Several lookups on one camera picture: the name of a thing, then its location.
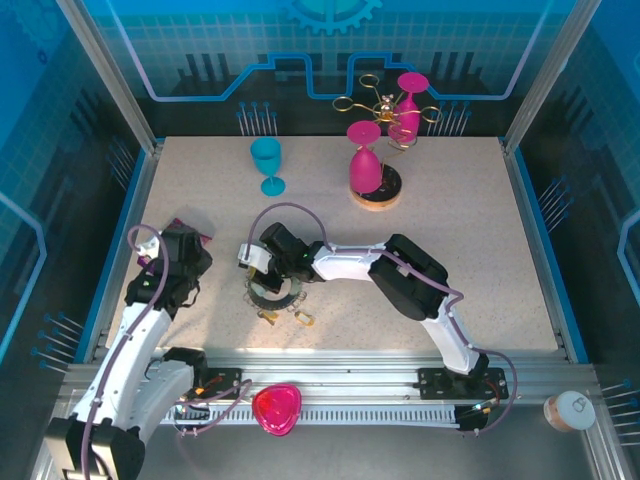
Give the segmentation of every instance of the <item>wooden coaster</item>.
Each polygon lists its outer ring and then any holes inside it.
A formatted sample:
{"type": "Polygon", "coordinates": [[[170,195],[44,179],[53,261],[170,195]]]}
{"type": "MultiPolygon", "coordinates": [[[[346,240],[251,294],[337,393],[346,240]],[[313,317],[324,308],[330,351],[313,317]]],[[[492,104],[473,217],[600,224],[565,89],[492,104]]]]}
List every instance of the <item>wooden coaster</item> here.
{"type": "Polygon", "coordinates": [[[382,185],[371,193],[356,193],[351,190],[353,198],[360,206],[372,212],[381,212],[391,208],[400,198],[402,178],[400,174],[389,165],[382,170],[382,185]]]}

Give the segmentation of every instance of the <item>transparent wall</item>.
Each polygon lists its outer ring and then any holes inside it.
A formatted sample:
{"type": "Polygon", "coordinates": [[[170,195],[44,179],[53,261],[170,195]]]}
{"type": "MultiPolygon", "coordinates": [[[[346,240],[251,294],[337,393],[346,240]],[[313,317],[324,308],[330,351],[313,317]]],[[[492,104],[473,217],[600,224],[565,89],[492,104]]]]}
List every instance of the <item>transparent wall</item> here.
{"type": "Polygon", "coordinates": [[[604,386],[636,388],[638,18],[635,0],[602,2],[521,145],[590,360],[604,386]]]}
{"type": "Polygon", "coordinates": [[[418,71],[418,105],[447,121],[422,135],[501,135],[573,0],[89,0],[87,7],[148,117],[165,135],[344,135],[418,71]]]}
{"type": "Polygon", "coordinates": [[[139,147],[55,2],[0,1],[0,64],[0,478],[22,479],[139,147]]]}

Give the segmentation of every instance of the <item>table surface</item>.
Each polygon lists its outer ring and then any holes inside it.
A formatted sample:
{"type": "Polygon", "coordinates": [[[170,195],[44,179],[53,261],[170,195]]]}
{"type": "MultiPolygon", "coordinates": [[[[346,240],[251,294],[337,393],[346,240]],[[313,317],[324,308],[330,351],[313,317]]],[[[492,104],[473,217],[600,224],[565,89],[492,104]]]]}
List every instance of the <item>table surface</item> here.
{"type": "MultiPolygon", "coordinates": [[[[418,322],[398,313],[372,282],[335,280],[305,286],[305,327],[282,312],[275,326],[256,315],[245,293],[237,254],[254,218],[281,201],[311,208],[332,242],[368,245],[402,233],[438,260],[449,284],[465,294],[458,313],[473,341],[507,350],[557,349],[522,221],[496,138],[421,138],[390,160],[403,179],[398,203],[369,212],[351,198],[348,165],[355,151],[345,137],[279,137],[284,194],[264,196],[264,177],[249,154],[252,138],[170,137],[164,144],[143,223],[173,218],[213,237],[213,266],[201,278],[195,306],[181,309],[160,346],[435,351],[418,322]]],[[[376,152],[389,152],[380,140],[376,152]]],[[[259,236],[282,222],[306,242],[320,239],[310,217],[292,208],[262,219],[259,236]]],[[[139,272],[131,258],[124,291],[139,272]]]]}

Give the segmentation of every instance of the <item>small cup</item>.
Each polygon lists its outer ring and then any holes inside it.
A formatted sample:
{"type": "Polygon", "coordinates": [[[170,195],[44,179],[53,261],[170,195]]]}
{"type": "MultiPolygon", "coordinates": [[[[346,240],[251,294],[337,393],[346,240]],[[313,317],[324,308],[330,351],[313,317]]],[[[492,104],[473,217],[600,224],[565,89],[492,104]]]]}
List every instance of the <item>small cup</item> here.
{"type": "Polygon", "coordinates": [[[273,137],[261,137],[251,144],[250,151],[258,171],[269,177],[262,182],[262,193],[275,197],[284,192],[284,180],[275,176],[282,165],[280,142],[273,137]]]}

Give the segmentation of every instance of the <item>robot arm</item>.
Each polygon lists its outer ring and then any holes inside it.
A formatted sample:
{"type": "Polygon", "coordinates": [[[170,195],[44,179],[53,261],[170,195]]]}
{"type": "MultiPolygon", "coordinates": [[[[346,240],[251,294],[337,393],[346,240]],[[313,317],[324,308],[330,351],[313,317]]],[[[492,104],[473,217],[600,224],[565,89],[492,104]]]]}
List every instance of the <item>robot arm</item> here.
{"type": "Polygon", "coordinates": [[[278,293],[283,278],[295,277],[307,283],[339,278],[374,282],[404,316],[420,322],[440,350],[446,369],[456,378],[476,379],[488,366],[486,356],[472,350],[457,334],[445,306],[448,295],[398,266],[379,250],[386,250],[410,264],[429,279],[447,286],[448,273],[429,254],[404,235],[395,234],[386,243],[345,247],[322,242],[307,246],[284,225],[271,225],[260,237],[264,247],[247,245],[238,254],[240,266],[254,267],[252,281],[278,293]]]}
{"type": "Polygon", "coordinates": [[[198,278],[212,264],[211,255],[202,248],[195,230],[170,228],[162,232],[162,237],[169,252],[167,282],[153,309],[132,335],[127,333],[129,327],[148,305],[160,283],[162,272],[157,271],[157,265],[162,265],[162,259],[150,263],[129,284],[127,307],[114,345],[123,337],[128,340],[117,354],[104,394],[100,399],[95,398],[115,348],[109,349],[91,386],[69,418],[53,418],[49,423],[45,441],[61,479],[84,479],[80,461],[82,433],[94,402],[99,402],[99,406],[91,427],[91,479],[131,480],[142,468],[145,444],[162,417],[182,395],[202,386],[207,370],[205,354],[189,349],[169,350],[159,359],[160,365],[153,376],[143,380],[158,342],[190,292],[199,291],[198,278]]]}

